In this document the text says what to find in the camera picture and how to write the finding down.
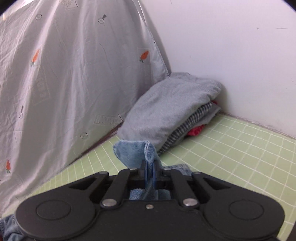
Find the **white bed sheet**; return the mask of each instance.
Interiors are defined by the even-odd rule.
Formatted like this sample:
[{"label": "white bed sheet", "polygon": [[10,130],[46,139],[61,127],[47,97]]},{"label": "white bed sheet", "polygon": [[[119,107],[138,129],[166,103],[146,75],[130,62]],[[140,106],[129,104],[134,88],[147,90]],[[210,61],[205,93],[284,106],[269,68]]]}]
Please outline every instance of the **white bed sheet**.
[{"label": "white bed sheet", "polygon": [[132,0],[35,0],[1,18],[0,215],[167,75]]}]

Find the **wrinkled sheet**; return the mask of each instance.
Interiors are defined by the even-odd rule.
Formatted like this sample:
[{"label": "wrinkled sheet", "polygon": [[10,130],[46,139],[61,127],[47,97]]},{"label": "wrinkled sheet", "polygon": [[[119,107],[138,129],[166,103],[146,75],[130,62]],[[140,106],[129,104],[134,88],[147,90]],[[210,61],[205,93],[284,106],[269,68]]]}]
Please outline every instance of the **wrinkled sheet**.
[{"label": "wrinkled sheet", "polygon": [[0,18],[0,215],[167,76],[132,0],[35,0]]},{"label": "wrinkled sheet", "polygon": [[149,141],[159,151],[172,132],[198,108],[214,100],[221,88],[216,80],[172,73],[139,98],[117,136],[121,140]]}]

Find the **carrot pattern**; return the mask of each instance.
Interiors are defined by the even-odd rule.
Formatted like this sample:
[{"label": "carrot pattern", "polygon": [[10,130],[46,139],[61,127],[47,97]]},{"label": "carrot pattern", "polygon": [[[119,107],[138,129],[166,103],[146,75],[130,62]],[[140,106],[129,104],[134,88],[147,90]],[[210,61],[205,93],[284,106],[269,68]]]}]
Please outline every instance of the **carrot pattern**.
[{"label": "carrot pattern", "polygon": [[149,54],[149,51],[145,51],[144,53],[142,53],[141,57],[140,57],[140,62],[144,63],[143,60],[145,60],[147,58]]},{"label": "carrot pattern", "polygon": [[32,66],[35,65],[35,62],[36,62],[36,60],[37,60],[37,58],[38,58],[38,55],[39,55],[39,51],[40,51],[40,49],[38,49],[38,50],[36,51],[36,53],[35,53],[35,55],[34,55],[34,57],[33,57],[33,59],[32,59],[32,62],[31,62],[31,65],[32,65]]},{"label": "carrot pattern", "polygon": [[9,160],[7,160],[7,162],[6,162],[6,172],[10,173],[10,162],[9,162]]}]

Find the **denim cloth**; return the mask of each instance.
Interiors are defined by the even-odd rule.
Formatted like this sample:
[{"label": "denim cloth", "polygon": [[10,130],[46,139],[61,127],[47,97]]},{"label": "denim cloth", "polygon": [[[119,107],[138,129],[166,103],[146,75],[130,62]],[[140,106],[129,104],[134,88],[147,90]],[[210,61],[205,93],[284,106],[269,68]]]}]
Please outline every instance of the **denim cloth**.
[{"label": "denim cloth", "polygon": [[14,215],[0,219],[0,236],[3,238],[3,241],[20,241],[24,238]]},{"label": "denim cloth", "polygon": [[[153,162],[157,161],[160,166],[162,165],[156,149],[149,141],[119,140],[114,144],[113,151],[116,157],[128,168],[140,168],[143,160],[146,160],[148,164],[146,188],[131,190],[129,197],[131,200],[158,200],[160,196],[163,197],[161,199],[169,199],[168,191],[155,190],[153,187]],[[183,175],[191,175],[192,173],[185,164],[168,167],[179,170]]]}]

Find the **metal screw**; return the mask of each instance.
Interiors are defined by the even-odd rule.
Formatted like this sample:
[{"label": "metal screw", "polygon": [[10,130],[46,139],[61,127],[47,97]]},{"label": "metal screw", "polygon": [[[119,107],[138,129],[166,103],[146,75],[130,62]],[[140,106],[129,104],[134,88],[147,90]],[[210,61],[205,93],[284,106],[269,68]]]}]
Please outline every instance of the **metal screw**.
[{"label": "metal screw", "polygon": [[37,14],[36,17],[35,17],[35,19],[36,19],[36,20],[40,20],[40,19],[42,19],[42,15],[41,15],[41,14]]},{"label": "metal screw", "polygon": [[81,134],[80,138],[84,140],[87,138],[87,136],[88,136],[87,133],[84,132],[83,134]]},{"label": "metal screw", "polygon": [[183,200],[183,204],[187,207],[192,207],[198,204],[198,201],[194,198],[186,198]]},{"label": "metal screw", "polygon": [[98,22],[99,22],[100,24],[103,24],[103,23],[105,22],[105,20],[102,19],[102,18],[99,18],[99,19],[98,19]]},{"label": "metal screw", "polygon": [[146,208],[147,208],[147,209],[153,209],[154,206],[153,206],[152,204],[147,204],[147,205],[146,205]]},{"label": "metal screw", "polygon": [[115,206],[117,204],[117,201],[112,199],[112,198],[107,198],[107,199],[102,201],[102,204],[105,207],[113,207],[113,206]]}]

